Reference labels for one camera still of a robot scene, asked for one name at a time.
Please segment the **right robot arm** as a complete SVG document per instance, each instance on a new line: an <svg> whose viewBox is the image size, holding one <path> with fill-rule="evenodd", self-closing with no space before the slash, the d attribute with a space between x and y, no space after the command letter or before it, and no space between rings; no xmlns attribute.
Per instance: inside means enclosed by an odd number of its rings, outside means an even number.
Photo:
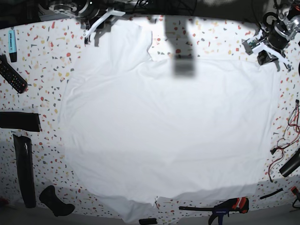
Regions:
<svg viewBox="0 0 300 225"><path fill-rule="evenodd" d="M75 18L82 24L84 43L90 43L95 31L102 31L107 24L126 14L114 0L42 0L41 7L55 14Z"/></svg>

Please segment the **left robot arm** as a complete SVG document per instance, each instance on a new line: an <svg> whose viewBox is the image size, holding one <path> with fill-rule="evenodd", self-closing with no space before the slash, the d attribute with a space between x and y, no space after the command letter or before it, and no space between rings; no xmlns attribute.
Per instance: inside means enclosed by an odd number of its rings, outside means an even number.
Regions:
<svg viewBox="0 0 300 225"><path fill-rule="evenodd" d="M259 52L258 64L271 62L280 69L282 62L290 72L292 63L285 56L285 49L300 32L300 2L298 0L274 1L276 12L268 12L260 22L260 36L257 36Z"/></svg>

